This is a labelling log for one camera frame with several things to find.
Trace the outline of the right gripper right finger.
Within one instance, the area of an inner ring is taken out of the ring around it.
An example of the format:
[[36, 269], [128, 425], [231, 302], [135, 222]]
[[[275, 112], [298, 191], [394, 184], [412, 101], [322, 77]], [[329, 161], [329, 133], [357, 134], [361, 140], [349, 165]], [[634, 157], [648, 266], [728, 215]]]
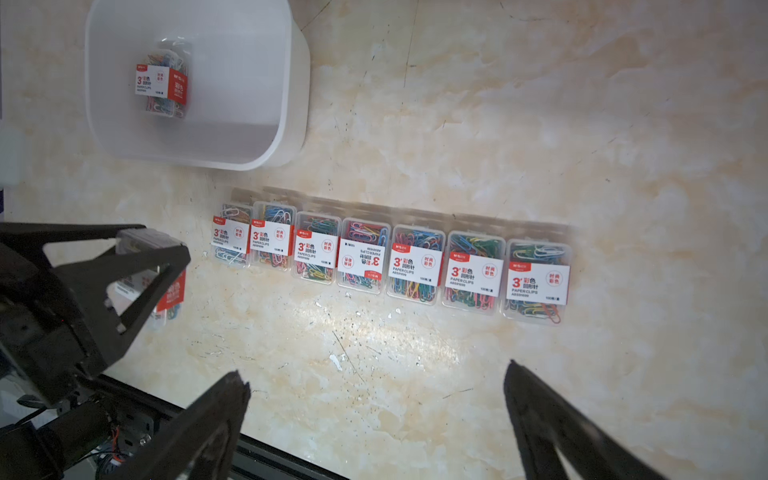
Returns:
[[503, 392], [528, 479], [661, 479], [528, 368], [512, 360]]

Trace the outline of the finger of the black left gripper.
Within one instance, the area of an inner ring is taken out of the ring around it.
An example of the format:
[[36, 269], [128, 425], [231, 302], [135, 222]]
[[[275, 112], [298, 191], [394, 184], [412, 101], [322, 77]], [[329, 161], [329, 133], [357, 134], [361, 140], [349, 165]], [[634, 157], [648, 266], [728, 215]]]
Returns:
[[74, 301], [72, 327], [86, 351], [81, 364], [116, 363], [145, 323], [183, 303], [189, 263], [188, 248], [174, 245], [56, 267]]

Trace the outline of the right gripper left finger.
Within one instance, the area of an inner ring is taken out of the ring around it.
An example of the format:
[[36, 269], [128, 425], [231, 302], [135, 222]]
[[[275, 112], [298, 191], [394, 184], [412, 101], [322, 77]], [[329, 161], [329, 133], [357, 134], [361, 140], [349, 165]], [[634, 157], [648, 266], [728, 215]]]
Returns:
[[240, 374], [227, 373], [110, 477], [227, 479], [250, 396]]

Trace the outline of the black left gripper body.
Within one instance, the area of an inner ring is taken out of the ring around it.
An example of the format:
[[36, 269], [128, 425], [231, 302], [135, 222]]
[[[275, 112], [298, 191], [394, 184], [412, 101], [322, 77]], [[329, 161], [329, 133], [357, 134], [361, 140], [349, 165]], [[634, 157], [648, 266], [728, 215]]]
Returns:
[[53, 266], [43, 247], [1, 243], [1, 375], [43, 405], [114, 363], [114, 249]]

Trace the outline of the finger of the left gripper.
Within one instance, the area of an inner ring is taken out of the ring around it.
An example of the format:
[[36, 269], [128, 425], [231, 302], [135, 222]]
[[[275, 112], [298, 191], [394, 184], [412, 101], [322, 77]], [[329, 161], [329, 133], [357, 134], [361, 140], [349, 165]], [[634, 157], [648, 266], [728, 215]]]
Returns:
[[144, 229], [142, 224], [2, 223], [1, 243], [40, 268], [51, 268], [44, 246], [90, 240], [115, 239], [122, 230]]

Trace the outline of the paper clip box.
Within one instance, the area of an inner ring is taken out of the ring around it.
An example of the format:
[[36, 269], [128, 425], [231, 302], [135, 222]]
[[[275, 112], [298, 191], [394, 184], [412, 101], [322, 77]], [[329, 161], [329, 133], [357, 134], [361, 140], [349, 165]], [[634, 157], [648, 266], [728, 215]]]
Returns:
[[336, 209], [317, 202], [301, 204], [294, 230], [294, 277], [322, 285], [334, 283], [341, 225]]
[[251, 204], [237, 200], [218, 202], [211, 220], [210, 254], [233, 268], [251, 265], [250, 227], [254, 215]]
[[401, 215], [389, 245], [388, 296], [422, 305], [437, 303], [447, 234], [436, 218]]
[[561, 325], [572, 260], [567, 243], [520, 235], [508, 239], [500, 314], [515, 321]]
[[501, 296], [507, 253], [502, 226], [475, 215], [453, 215], [446, 226], [441, 304], [493, 316]]
[[384, 290], [392, 226], [371, 209], [351, 210], [341, 224], [339, 286], [378, 295]]
[[144, 100], [145, 112], [184, 119], [189, 85], [190, 55], [179, 41], [165, 39], [135, 68], [134, 93]]
[[292, 267], [298, 210], [285, 195], [264, 191], [250, 194], [249, 253], [256, 267], [287, 272]]
[[[182, 245], [182, 242], [163, 232], [154, 229], [129, 229], [118, 233], [115, 251], [117, 255], [127, 255], [176, 245]], [[122, 314], [146, 290], [160, 271], [160, 267], [153, 267], [115, 282], [112, 294], [115, 309]], [[168, 321], [179, 316], [185, 296], [185, 282], [186, 272], [182, 272], [149, 315], [147, 327], [160, 329]]]

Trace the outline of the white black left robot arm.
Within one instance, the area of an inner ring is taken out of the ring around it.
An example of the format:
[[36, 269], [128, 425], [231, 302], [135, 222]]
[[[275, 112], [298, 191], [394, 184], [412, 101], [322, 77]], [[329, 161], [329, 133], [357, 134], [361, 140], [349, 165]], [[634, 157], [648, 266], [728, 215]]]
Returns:
[[[71, 397], [128, 351], [166, 291], [190, 262], [180, 242], [120, 255], [109, 248], [53, 265], [49, 244], [114, 239], [140, 224], [1, 225], [1, 375], [15, 376], [39, 412]], [[4, 479], [60, 479], [110, 438], [112, 413], [86, 403], [37, 428], [23, 419], [1, 430]]]

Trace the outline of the white plastic storage box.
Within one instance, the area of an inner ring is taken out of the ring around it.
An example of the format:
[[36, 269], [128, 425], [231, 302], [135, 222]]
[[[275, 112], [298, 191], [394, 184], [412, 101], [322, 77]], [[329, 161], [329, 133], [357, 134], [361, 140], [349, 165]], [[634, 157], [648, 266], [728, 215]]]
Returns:
[[[147, 111], [136, 68], [175, 50], [183, 118]], [[85, 31], [85, 106], [109, 155], [248, 171], [294, 159], [307, 128], [310, 52], [286, 1], [96, 1]]]

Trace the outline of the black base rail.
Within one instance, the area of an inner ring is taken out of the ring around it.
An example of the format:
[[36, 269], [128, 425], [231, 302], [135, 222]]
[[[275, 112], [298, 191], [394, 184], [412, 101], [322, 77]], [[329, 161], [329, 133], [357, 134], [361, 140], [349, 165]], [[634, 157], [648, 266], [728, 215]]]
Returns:
[[[56, 453], [65, 466], [97, 463], [110, 475], [186, 408], [107, 376], [79, 387], [57, 417]], [[338, 473], [240, 433], [227, 479], [336, 479]]]

